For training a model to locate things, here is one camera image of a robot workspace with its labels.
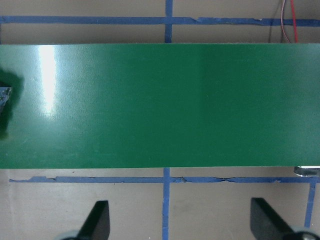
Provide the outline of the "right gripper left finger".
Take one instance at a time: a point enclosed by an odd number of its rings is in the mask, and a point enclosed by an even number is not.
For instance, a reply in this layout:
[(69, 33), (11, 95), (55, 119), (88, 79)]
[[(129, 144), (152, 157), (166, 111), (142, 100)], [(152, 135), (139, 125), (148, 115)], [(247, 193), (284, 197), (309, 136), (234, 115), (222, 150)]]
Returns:
[(110, 213), (107, 200), (97, 201), (87, 216), (77, 240), (108, 240), (110, 236)]

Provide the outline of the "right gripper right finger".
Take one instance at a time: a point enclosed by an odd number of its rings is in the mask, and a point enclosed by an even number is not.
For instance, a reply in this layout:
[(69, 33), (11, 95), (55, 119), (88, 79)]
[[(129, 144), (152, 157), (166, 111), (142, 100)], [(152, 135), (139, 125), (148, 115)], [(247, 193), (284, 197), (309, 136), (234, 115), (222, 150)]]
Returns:
[(295, 230), (261, 197), (250, 200), (250, 230), (256, 240), (318, 240), (309, 230)]

